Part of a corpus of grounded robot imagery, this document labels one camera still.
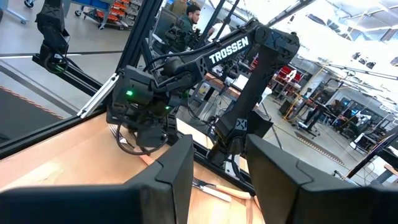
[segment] dark jacket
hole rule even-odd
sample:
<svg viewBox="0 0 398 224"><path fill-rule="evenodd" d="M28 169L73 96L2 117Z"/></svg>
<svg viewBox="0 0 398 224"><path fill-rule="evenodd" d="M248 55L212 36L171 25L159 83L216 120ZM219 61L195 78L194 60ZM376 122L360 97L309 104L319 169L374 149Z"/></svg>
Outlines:
<svg viewBox="0 0 398 224"><path fill-rule="evenodd" d="M184 33L178 38L174 46L178 51L183 52L187 49L188 44L191 42L191 36L193 34L193 23L191 19L187 15L182 15L178 19L176 26L181 29L181 32Z"/></svg>

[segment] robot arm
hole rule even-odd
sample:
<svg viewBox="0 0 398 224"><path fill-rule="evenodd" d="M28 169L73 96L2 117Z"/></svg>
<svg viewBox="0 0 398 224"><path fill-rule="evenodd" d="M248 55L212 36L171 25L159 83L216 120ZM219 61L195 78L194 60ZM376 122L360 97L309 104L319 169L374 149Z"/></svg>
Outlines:
<svg viewBox="0 0 398 224"><path fill-rule="evenodd" d="M234 109L221 117L217 133L224 141L231 139L234 123L247 114L259 101L268 81L283 65L290 62L299 49L295 34L270 29L259 21L250 20L217 42L200 49L169 57L152 75L134 67L126 67L113 91L108 122L125 123L137 132L137 145L156 147L155 139L161 139L168 114L182 100L182 93L203 80L213 67L235 57L240 52L259 44L259 60L247 87L241 93Z"/></svg>

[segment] desk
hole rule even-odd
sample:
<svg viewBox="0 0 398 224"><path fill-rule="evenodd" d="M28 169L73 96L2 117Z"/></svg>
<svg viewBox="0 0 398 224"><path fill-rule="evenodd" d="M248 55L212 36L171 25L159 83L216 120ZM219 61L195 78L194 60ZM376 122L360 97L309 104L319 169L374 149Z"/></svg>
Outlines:
<svg viewBox="0 0 398 224"><path fill-rule="evenodd" d="M385 181L388 180L388 178L392 177L395 175L396 177L398 176L398 171L395 170L392 166L389 164L385 164L384 168L386 171L384 171L379 177L376 179L372 180L371 184L383 184Z"/></svg>
<svg viewBox="0 0 398 224"><path fill-rule="evenodd" d="M218 92L222 91L222 89L225 87L224 82L221 81L219 78L215 77L214 75L207 73L205 75L205 80L211 85L211 87L215 88ZM223 94L225 94L230 100L236 101L239 96L241 95L241 92L233 87L228 87Z"/></svg>
<svg viewBox="0 0 398 224"><path fill-rule="evenodd" d="M212 146L204 134L184 122L178 120L177 125L179 131L192 134L196 142L207 148ZM168 148L164 146L151 157L158 158ZM241 158L242 169L247 170L246 164ZM0 175L0 189L28 185L121 184L145 168L139 157L118 148L102 114L0 161L0 170L7 171ZM236 189L197 163L194 175ZM200 224L264 223L254 200L233 197L228 203L198 189L192 189L188 220Z"/></svg>

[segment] tool cart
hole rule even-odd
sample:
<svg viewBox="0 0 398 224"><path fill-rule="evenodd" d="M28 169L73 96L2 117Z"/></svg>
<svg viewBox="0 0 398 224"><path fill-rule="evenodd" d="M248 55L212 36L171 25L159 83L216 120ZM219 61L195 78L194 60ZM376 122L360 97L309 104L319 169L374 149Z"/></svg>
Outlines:
<svg viewBox="0 0 398 224"><path fill-rule="evenodd" d="M138 15L141 2L134 0L115 0L108 11L93 8L84 12L84 19L90 17L99 22L98 28L113 27L119 30L131 29Z"/></svg>

